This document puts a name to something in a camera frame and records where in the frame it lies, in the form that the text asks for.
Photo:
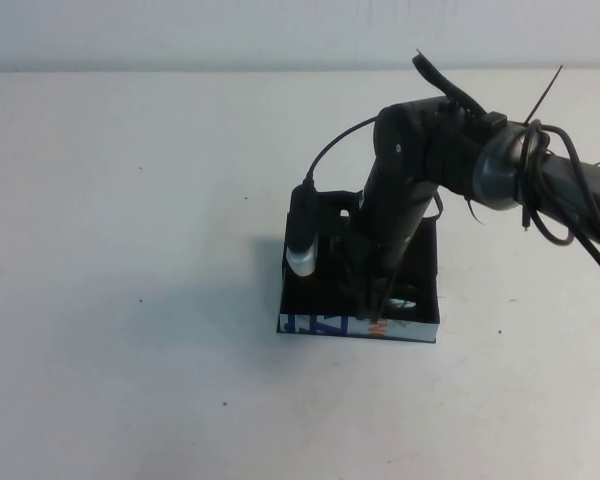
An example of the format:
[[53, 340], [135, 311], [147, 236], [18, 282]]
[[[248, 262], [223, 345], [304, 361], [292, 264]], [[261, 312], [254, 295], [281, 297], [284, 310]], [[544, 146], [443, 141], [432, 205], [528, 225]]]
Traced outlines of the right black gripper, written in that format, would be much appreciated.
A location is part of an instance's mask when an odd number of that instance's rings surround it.
[[348, 213], [334, 233], [332, 252], [340, 292], [359, 320], [369, 320], [366, 281], [385, 281], [373, 319], [382, 317], [397, 270], [434, 198], [434, 184], [414, 179], [369, 179], [359, 192], [334, 191], [329, 200]]

